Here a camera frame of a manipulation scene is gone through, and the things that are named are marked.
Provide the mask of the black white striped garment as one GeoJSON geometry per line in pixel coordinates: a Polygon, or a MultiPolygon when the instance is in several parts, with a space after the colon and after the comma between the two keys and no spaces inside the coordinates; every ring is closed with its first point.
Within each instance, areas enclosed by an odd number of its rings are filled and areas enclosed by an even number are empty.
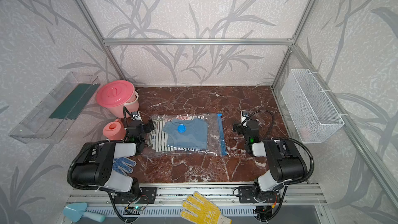
{"type": "Polygon", "coordinates": [[[155,117],[152,119],[154,130],[152,130],[149,134],[149,144],[152,145],[152,149],[156,152],[168,152],[176,150],[176,148],[169,147],[167,145],[169,135],[163,131],[165,124],[171,120],[171,118],[163,119],[160,117],[155,117]]]}

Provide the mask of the clear plastic vacuum bag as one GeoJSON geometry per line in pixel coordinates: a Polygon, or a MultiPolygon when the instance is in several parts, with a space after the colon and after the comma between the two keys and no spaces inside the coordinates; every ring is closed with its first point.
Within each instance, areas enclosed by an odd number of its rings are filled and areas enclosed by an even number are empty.
{"type": "Polygon", "coordinates": [[[154,130],[147,135],[155,156],[173,154],[227,155],[221,113],[154,115],[154,130]]]}

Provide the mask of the blue tank top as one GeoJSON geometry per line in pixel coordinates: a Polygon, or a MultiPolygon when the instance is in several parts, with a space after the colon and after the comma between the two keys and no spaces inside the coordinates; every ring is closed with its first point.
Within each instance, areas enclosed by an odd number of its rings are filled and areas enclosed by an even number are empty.
{"type": "Polygon", "coordinates": [[[177,120],[167,122],[163,131],[169,135],[167,145],[173,148],[188,150],[206,150],[208,138],[208,124],[202,119],[177,120]],[[180,124],[187,127],[185,133],[179,133],[177,128],[180,124]]]}

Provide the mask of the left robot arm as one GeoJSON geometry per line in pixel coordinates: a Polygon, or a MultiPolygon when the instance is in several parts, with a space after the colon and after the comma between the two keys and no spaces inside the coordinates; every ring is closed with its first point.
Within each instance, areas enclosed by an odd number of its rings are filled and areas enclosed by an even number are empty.
{"type": "Polygon", "coordinates": [[[117,164],[145,148],[145,136],[154,130],[152,120],[143,123],[134,119],[125,127],[121,120],[108,123],[103,129],[104,141],[85,143],[73,159],[67,172],[67,182],[75,189],[99,190],[110,194],[129,194],[134,198],[142,195],[136,178],[117,164]]]}

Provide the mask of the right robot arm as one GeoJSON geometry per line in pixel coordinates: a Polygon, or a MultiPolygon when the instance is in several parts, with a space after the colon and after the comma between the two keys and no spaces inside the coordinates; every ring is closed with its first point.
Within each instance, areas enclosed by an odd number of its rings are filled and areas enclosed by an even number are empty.
{"type": "Polygon", "coordinates": [[[260,140],[259,127],[255,120],[233,125],[233,132],[245,138],[247,152],[265,157],[268,165],[252,186],[237,188],[240,203],[276,200],[279,190],[307,181],[315,170],[313,155],[304,144],[289,137],[260,140]]]}

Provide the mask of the blue vacuum valve cap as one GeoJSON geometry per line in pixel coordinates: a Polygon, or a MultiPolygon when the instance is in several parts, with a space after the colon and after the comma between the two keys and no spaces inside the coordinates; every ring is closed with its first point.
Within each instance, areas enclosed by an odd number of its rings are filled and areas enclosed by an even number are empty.
{"type": "Polygon", "coordinates": [[[186,127],[184,124],[180,124],[180,125],[178,126],[178,128],[177,128],[177,131],[178,131],[179,133],[185,133],[186,130],[187,130],[187,127],[186,127]]]}

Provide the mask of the pink watering can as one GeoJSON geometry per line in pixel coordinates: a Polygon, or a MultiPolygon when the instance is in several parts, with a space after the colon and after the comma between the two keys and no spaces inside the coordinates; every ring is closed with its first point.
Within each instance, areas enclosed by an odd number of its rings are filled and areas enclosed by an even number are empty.
{"type": "Polygon", "coordinates": [[[108,123],[103,128],[103,135],[110,141],[124,140],[126,136],[126,130],[120,119],[116,119],[113,122],[108,123]]]}

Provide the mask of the blue dotted work glove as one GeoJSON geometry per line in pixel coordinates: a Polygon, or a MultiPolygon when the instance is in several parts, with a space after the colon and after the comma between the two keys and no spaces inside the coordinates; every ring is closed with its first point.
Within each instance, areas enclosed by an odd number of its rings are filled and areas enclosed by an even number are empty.
{"type": "Polygon", "coordinates": [[[113,171],[127,176],[133,173],[133,168],[136,166],[136,162],[130,158],[122,157],[113,160],[113,171]]]}

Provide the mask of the red white striped garment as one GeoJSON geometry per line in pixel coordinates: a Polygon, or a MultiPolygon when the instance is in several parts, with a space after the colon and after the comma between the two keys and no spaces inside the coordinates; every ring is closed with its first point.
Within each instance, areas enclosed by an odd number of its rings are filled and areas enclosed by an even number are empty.
{"type": "Polygon", "coordinates": [[[195,118],[204,120],[204,116],[188,115],[188,116],[177,116],[177,117],[174,117],[174,119],[177,119],[177,120],[193,120],[195,118]]]}

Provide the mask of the pink bucket with lid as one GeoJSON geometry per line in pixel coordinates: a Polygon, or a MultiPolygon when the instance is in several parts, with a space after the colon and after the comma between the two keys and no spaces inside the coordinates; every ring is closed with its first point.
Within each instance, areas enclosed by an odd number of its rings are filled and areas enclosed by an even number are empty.
{"type": "Polygon", "coordinates": [[[139,109],[139,95],[131,82],[117,80],[103,86],[96,93],[96,102],[117,118],[123,118],[123,108],[130,113],[139,109]]]}

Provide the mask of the pink item in basket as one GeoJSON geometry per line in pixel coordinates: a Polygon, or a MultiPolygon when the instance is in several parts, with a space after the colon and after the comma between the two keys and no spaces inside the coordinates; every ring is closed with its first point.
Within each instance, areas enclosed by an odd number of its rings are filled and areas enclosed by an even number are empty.
{"type": "Polygon", "coordinates": [[[300,135],[304,143],[308,143],[313,139],[312,132],[309,127],[303,127],[300,130],[300,135]]]}

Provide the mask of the yellow dotted work glove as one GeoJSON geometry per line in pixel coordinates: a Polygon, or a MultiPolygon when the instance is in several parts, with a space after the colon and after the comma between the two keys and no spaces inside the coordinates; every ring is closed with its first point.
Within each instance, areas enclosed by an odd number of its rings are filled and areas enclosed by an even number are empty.
{"type": "Polygon", "coordinates": [[[180,216],[194,224],[231,224],[232,220],[223,216],[221,210],[199,192],[188,195],[182,203],[180,216]]]}

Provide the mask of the clear acrylic wall shelf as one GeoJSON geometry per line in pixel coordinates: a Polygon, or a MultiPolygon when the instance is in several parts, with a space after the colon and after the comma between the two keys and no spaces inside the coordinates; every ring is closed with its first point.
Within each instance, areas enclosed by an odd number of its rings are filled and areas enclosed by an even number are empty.
{"type": "Polygon", "coordinates": [[[101,84],[95,75],[70,72],[66,77],[9,133],[25,144],[58,144],[76,120],[50,119],[50,115],[78,84],[101,84]]]}

